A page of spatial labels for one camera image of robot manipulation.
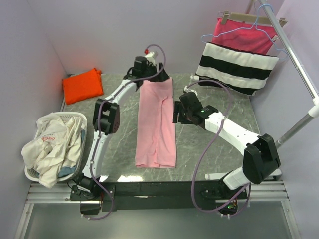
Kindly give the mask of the pink t shirt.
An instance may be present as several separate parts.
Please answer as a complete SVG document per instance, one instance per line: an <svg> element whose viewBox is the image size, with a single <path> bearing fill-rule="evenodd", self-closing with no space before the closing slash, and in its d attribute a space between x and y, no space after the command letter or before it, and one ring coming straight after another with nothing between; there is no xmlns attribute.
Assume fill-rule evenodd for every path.
<svg viewBox="0 0 319 239"><path fill-rule="evenodd" d="M137 168L175 168L176 134L173 120L173 79L144 81L140 88Z"/></svg>

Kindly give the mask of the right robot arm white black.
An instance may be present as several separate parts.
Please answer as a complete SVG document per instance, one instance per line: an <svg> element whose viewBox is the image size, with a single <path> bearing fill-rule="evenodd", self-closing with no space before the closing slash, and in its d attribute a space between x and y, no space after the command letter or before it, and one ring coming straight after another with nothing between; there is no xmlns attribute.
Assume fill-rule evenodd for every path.
<svg viewBox="0 0 319 239"><path fill-rule="evenodd" d="M231 198L236 189L248 183L260 184L274 172L281 162L273 138L250 132L213 106L203 106L196 93L187 92L174 102L173 123L193 124L221 137L243 156L241 167L221 178L219 194Z"/></svg>

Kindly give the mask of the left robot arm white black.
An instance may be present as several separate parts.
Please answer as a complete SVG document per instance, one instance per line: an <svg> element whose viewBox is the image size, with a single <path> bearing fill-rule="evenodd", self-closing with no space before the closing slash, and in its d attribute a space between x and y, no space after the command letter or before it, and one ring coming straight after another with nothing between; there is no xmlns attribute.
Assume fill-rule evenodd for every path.
<svg viewBox="0 0 319 239"><path fill-rule="evenodd" d="M88 200L99 196L100 188L95 180L101 176L101 167L108 144L120 126L120 105L134 94L143 80L163 82L169 78L163 63L156 63L157 52L151 51L138 56L134 65L124 76L120 85L106 98L95 102L93 114L94 136L87 163L77 180L82 194Z"/></svg>

